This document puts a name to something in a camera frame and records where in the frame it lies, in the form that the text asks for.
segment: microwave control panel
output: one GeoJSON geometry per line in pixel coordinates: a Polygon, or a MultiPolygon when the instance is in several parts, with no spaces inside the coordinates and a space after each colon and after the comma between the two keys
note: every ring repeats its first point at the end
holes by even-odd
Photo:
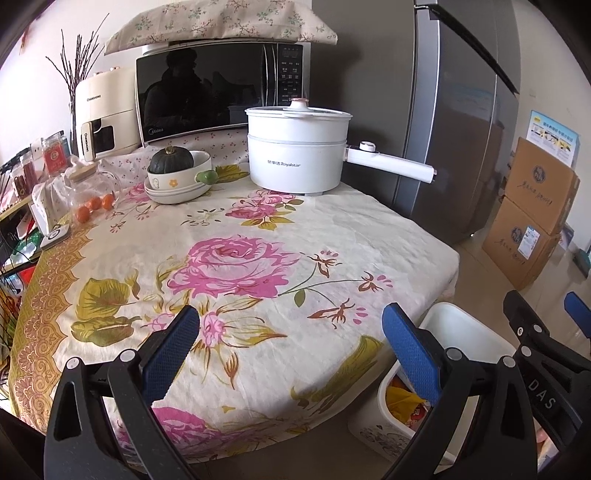
{"type": "Polygon", "coordinates": [[[304,47],[278,44],[277,105],[289,105],[292,98],[302,97],[302,59],[304,47]]]}

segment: orange cherry tomato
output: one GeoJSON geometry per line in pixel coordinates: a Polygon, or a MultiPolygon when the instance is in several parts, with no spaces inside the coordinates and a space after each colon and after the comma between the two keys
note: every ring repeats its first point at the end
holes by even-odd
{"type": "Polygon", "coordinates": [[[115,196],[112,193],[107,193],[103,197],[103,208],[105,210],[111,210],[113,208],[113,204],[115,203],[115,196]]]}
{"type": "Polygon", "coordinates": [[[80,223],[86,223],[90,219],[90,209],[86,205],[80,205],[74,215],[80,223]]]}
{"type": "Polygon", "coordinates": [[[100,197],[92,197],[84,205],[86,205],[89,210],[94,211],[94,210],[99,210],[100,207],[102,206],[102,204],[103,203],[102,203],[100,197]]]}

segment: floral cloth cover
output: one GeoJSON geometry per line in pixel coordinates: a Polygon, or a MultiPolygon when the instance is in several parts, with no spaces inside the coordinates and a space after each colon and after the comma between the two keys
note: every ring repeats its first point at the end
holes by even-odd
{"type": "Polygon", "coordinates": [[[190,0],[136,15],[109,39],[105,55],[152,43],[236,37],[337,42],[312,10],[291,0],[190,0]]]}
{"type": "MultiPolygon", "coordinates": [[[[241,164],[198,199],[157,205],[142,184],[43,253],[11,352],[17,414],[45,431],[72,356],[110,361],[187,304],[200,334],[154,413],[190,462],[304,433],[392,362],[381,313],[410,318],[453,291],[458,255],[344,184],[319,197],[270,192],[241,164]]],[[[134,451],[114,402],[120,444],[134,451]]]]}

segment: blue gripper pad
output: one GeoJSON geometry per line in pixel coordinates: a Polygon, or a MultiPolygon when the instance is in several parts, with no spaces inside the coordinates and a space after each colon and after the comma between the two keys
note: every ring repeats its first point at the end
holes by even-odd
{"type": "Polygon", "coordinates": [[[164,339],[142,369],[142,396],[147,405],[162,400],[199,335],[199,314],[184,306],[166,330],[164,339]]]}
{"type": "Polygon", "coordinates": [[[575,292],[566,294],[564,309],[581,329],[585,337],[591,338],[591,310],[575,292]]]}
{"type": "Polygon", "coordinates": [[[439,369],[417,337],[418,329],[398,303],[384,308],[382,328],[417,395],[435,405],[441,396],[439,369]]]}

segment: changhong logo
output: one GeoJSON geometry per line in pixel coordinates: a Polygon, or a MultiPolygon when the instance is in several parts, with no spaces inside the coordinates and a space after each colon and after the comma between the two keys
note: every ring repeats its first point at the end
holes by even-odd
{"type": "Polygon", "coordinates": [[[521,243],[521,239],[523,238],[523,231],[521,230],[521,228],[519,228],[518,226],[516,226],[512,231],[511,231],[511,239],[516,243],[521,243]]]}
{"type": "Polygon", "coordinates": [[[534,167],[533,175],[534,175],[534,180],[537,183],[542,183],[546,179],[546,172],[539,165],[536,165],[534,167]]]}

